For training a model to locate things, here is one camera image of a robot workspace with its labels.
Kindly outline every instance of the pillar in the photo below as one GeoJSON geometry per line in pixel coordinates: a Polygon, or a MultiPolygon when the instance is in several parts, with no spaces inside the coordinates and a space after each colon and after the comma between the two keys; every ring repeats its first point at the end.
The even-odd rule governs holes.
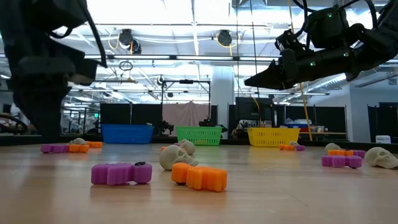
{"type": "Polygon", "coordinates": [[[228,105],[234,104],[234,71],[233,67],[214,66],[211,77],[211,105],[218,106],[218,124],[228,127],[228,105]]]}

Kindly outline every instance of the wooden floor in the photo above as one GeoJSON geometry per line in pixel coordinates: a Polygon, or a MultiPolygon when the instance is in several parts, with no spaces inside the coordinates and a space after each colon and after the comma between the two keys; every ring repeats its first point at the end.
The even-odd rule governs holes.
{"type": "Polygon", "coordinates": [[[329,168],[325,153],[249,146],[198,147],[201,166],[228,171],[225,192],[175,185],[160,144],[104,145],[88,154],[0,147],[0,223],[398,223],[398,170],[329,168]],[[98,163],[147,161],[147,185],[90,183],[98,163]]]}

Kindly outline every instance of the plastic skull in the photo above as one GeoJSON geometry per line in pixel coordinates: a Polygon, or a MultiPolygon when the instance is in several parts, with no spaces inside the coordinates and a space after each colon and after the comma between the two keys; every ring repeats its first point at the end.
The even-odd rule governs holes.
{"type": "Polygon", "coordinates": [[[70,141],[69,144],[85,145],[85,144],[86,144],[86,141],[85,141],[84,139],[82,139],[82,138],[76,138],[75,140],[70,141]]]}
{"type": "Polygon", "coordinates": [[[381,147],[374,147],[366,152],[365,161],[370,166],[381,166],[386,169],[398,167],[398,159],[381,147]]]}
{"type": "Polygon", "coordinates": [[[190,141],[185,141],[184,143],[181,144],[180,146],[182,149],[185,149],[185,152],[188,153],[188,155],[192,155],[196,151],[195,145],[190,142],[190,141]]]}
{"type": "Polygon", "coordinates": [[[197,166],[198,161],[190,157],[187,152],[184,152],[180,147],[171,145],[166,147],[161,153],[159,163],[165,170],[172,170],[175,163],[184,162],[191,166],[197,166]]]}
{"type": "Polygon", "coordinates": [[[340,150],[340,146],[336,145],[335,143],[329,143],[326,147],[325,147],[325,151],[328,150],[340,150]]]}

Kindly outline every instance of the beige curtain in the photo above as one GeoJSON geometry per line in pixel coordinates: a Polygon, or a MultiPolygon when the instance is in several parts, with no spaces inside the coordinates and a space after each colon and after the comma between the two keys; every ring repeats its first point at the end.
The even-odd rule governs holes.
{"type": "Polygon", "coordinates": [[[174,125],[171,136],[176,136],[177,126],[199,126],[199,121],[203,121],[208,116],[209,105],[199,105],[193,102],[186,104],[164,104],[163,120],[174,125]]]}

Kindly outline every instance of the magenta toy block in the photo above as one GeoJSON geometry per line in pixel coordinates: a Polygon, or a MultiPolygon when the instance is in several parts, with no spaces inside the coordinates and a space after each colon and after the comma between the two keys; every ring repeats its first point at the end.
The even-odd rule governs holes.
{"type": "Polygon", "coordinates": [[[344,167],[346,166],[346,157],[345,156],[332,156],[333,160],[331,163],[332,167],[344,167]]]}
{"type": "Polygon", "coordinates": [[[359,156],[360,158],[365,158],[365,151],[354,150],[354,156],[359,156]]]}
{"type": "Polygon", "coordinates": [[[297,151],[304,151],[305,150],[305,146],[296,146],[296,150],[297,151]]]}
{"type": "Polygon", "coordinates": [[[152,165],[145,162],[132,164],[98,164],[91,168],[92,184],[119,185],[130,181],[146,184],[152,178],[152,165]]]}
{"type": "Polygon", "coordinates": [[[362,159],[359,156],[323,156],[322,166],[360,168],[362,159]]]}
{"type": "Polygon", "coordinates": [[[45,144],[42,145],[41,152],[43,153],[66,153],[68,152],[69,146],[64,145],[64,146],[59,146],[59,145],[51,145],[51,144],[45,144]]]}
{"type": "Polygon", "coordinates": [[[360,168],[362,166],[362,158],[359,156],[347,156],[346,166],[350,168],[360,168]]]}

